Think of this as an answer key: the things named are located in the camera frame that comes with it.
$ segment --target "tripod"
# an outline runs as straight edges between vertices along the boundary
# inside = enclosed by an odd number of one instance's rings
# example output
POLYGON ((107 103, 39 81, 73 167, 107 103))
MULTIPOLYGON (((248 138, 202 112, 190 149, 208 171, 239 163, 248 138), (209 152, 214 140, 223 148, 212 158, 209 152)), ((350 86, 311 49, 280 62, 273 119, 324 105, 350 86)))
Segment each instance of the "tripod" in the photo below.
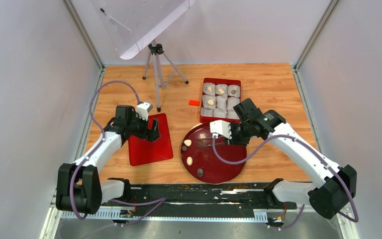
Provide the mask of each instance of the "tripod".
POLYGON ((182 72, 177 68, 177 66, 169 59, 169 57, 166 55, 165 51, 162 48, 161 44, 156 44, 156 39, 154 39, 150 44, 149 44, 149 55, 147 57, 147 63, 146 63, 146 68, 144 68, 144 73, 143 73, 143 80, 146 79, 146 74, 147 74, 147 69, 150 65, 150 56, 153 58, 153 71, 154 71, 154 85, 156 87, 156 99, 157 99, 157 112, 160 112, 162 110, 162 107, 160 105, 160 96, 159 96, 159 87, 162 89, 166 88, 168 83, 171 81, 172 77, 174 76, 175 71, 178 72, 178 74, 182 77, 184 80, 185 84, 188 84, 188 80, 185 78, 185 76, 182 74, 182 72), (168 80, 164 82, 163 76, 162 76, 162 67, 160 65, 160 60, 159 60, 159 55, 163 54, 166 59, 169 61, 169 63, 174 67, 174 70, 172 71, 171 75, 169 76, 168 80))

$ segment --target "red cutting board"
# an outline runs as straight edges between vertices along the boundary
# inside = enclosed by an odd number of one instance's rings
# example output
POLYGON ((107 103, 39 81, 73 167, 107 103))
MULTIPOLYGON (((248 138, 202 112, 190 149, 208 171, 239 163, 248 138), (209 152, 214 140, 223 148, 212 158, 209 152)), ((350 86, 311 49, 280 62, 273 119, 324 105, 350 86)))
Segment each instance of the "red cutting board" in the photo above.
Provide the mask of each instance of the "red cutting board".
POLYGON ((155 142, 149 142, 131 136, 128 140, 129 163, 131 166, 159 162, 174 157, 166 114, 149 116, 148 128, 151 128, 153 119, 159 120, 160 138, 155 142))

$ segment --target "wooden table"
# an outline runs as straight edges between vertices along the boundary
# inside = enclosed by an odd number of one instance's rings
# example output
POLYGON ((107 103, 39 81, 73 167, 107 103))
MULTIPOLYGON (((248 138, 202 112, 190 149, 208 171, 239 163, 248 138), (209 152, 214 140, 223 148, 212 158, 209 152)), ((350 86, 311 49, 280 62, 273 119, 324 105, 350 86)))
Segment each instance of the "wooden table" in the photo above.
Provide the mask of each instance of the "wooden table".
MULTIPOLYGON (((100 173, 100 180, 109 177, 127 178, 131 183, 192 183, 199 182, 184 168, 180 160, 180 145, 185 134, 199 123, 199 107, 189 106, 189 100, 200 100, 205 77, 240 80, 242 99, 251 98, 263 112, 274 109, 289 122, 300 136, 315 145, 311 129, 289 64, 200 64, 179 65, 189 84, 176 74, 165 89, 160 89, 162 113, 166 113, 174 158, 132 167, 128 158, 128 142, 118 150, 100 173)), ((154 76, 149 71, 141 76, 144 66, 107 67, 103 82, 125 80, 137 90, 140 99, 156 103, 154 76)), ((172 72, 170 65, 162 66, 165 79, 172 72)), ((111 84, 102 89, 95 118, 104 126, 115 114, 117 105, 136 105, 133 92, 123 84, 111 84)), ((156 106, 151 114, 157 114, 156 106)), ((88 139, 90 148, 100 135, 93 124, 88 139)), ((253 139, 247 147, 252 152, 262 139, 253 139)), ((307 181, 308 176, 285 154, 267 144, 250 159, 241 174, 232 182, 269 182, 275 178, 307 181)))

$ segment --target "small orange rectangle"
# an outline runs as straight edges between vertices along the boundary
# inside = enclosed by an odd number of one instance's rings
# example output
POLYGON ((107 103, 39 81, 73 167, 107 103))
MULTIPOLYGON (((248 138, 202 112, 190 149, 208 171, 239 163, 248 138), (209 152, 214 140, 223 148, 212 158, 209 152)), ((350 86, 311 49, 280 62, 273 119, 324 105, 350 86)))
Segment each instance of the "small orange rectangle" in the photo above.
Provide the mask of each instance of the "small orange rectangle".
POLYGON ((188 102, 190 106, 198 106, 200 104, 200 101, 190 100, 188 102))

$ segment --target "grey floor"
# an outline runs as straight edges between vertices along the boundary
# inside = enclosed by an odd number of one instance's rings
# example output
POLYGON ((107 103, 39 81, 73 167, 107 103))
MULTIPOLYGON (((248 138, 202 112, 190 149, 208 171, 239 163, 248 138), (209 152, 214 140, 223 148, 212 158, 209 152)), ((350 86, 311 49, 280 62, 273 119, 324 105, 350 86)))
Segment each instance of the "grey floor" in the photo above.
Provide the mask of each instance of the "grey floor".
MULTIPOLYGON (((288 212, 292 222, 296 213, 288 212)), ((61 220, 60 238, 80 239, 95 230, 113 224, 110 220, 61 220)), ((260 223, 141 221, 135 225, 110 227, 87 237, 90 239, 341 239, 336 218, 326 220, 317 213, 304 213, 291 229, 280 232, 260 223)))

